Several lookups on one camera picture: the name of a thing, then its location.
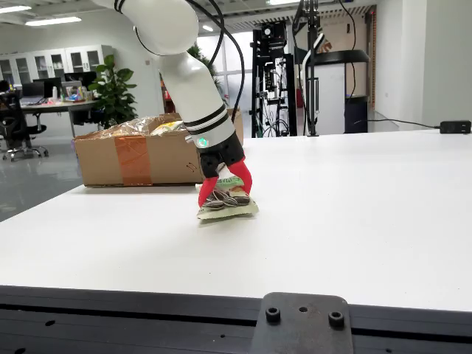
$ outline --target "cardboard box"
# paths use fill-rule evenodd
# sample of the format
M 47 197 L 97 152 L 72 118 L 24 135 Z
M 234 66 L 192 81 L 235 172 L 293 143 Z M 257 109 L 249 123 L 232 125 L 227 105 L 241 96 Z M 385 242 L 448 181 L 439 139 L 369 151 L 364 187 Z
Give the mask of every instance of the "cardboard box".
M 150 136 L 161 124 L 176 120 L 181 120 L 178 114 L 162 114 L 77 136 L 74 143 L 83 183 L 88 187 L 201 183 L 205 178 L 200 156 L 195 144 L 185 141 L 187 131 Z M 235 117 L 235 128 L 243 144 L 240 111 Z

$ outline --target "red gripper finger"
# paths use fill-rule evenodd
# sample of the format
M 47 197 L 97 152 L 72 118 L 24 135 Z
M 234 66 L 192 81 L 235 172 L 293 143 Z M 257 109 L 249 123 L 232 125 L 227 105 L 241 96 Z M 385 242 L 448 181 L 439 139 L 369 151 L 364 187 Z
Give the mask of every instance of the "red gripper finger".
M 212 194 L 217 181 L 218 177 L 211 177 L 204 180 L 204 183 L 200 189 L 200 194 L 198 195 L 198 205 L 200 208 L 202 205 L 204 205 L 209 195 Z
M 238 176 L 239 178 L 243 180 L 244 187 L 242 188 L 244 192 L 249 194 L 251 192 L 251 187 L 252 187 L 252 176 L 246 164 L 244 163 L 244 159 L 232 164 L 231 166 L 228 167 L 228 169 L 233 175 Z

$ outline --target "office chair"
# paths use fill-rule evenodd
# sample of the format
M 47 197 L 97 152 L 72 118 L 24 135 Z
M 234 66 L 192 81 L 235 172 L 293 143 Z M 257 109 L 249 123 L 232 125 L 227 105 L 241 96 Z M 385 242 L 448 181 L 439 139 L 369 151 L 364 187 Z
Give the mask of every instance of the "office chair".
M 31 145 L 31 133 L 42 133 L 46 126 L 42 125 L 41 130 L 38 127 L 28 127 L 27 121 L 21 110 L 20 98 L 17 93 L 9 92 L 0 95 L 0 103 L 5 108 L 0 109 L 0 135 L 4 137 L 7 143 L 8 151 L 3 155 L 3 160 L 7 160 L 10 155 L 10 161 L 15 161 L 17 153 L 22 152 L 26 155 L 28 152 L 36 153 L 38 157 L 49 156 L 49 151 L 43 146 Z
M 10 90 L 10 84 L 5 80 L 0 81 L 0 94 L 6 92 L 8 90 Z M 7 107 L 5 107 L 2 102 L 0 102 L 0 109 L 2 109 L 2 108 L 7 109 Z M 2 138 L 2 139 L 0 139 L 0 153 L 6 153 L 8 151 L 8 149 L 5 150 L 1 147 L 1 142 L 3 141 L 3 136 L 0 136 L 0 138 Z

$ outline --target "robotic arm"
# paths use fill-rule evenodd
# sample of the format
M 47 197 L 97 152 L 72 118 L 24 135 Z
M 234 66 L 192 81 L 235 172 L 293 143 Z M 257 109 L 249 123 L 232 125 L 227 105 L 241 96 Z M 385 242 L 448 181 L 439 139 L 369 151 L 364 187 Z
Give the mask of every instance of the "robotic arm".
M 93 0 L 126 15 L 139 29 L 142 42 L 155 59 L 167 90 L 189 131 L 198 152 L 205 181 L 198 196 L 201 207 L 215 188 L 218 165 L 251 192 L 251 173 L 244 151 L 207 67 L 187 53 L 198 37 L 198 19 L 185 0 Z

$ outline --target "ceiling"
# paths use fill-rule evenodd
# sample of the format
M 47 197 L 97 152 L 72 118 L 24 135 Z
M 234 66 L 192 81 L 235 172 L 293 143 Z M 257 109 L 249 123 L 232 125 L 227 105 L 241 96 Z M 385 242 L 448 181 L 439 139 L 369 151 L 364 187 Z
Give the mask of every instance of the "ceiling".
M 197 0 L 209 12 L 215 14 L 207 0 Z M 267 21 L 288 20 L 293 18 L 297 3 L 270 6 L 266 0 L 215 0 L 225 15 L 225 23 L 231 31 L 251 30 L 257 24 Z M 354 0 L 345 4 L 352 13 L 364 14 L 378 0 Z M 32 19 L 54 18 L 104 10 L 90 0 L 0 0 L 0 7 L 17 5 L 31 6 L 31 10 L 18 13 L 0 14 L 0 23 L 23 25 Z M 319 0 L 322 16 L 344 16 L 336 0 Z M 208 18 L 198 14 L 201 24 L 209 23 Z

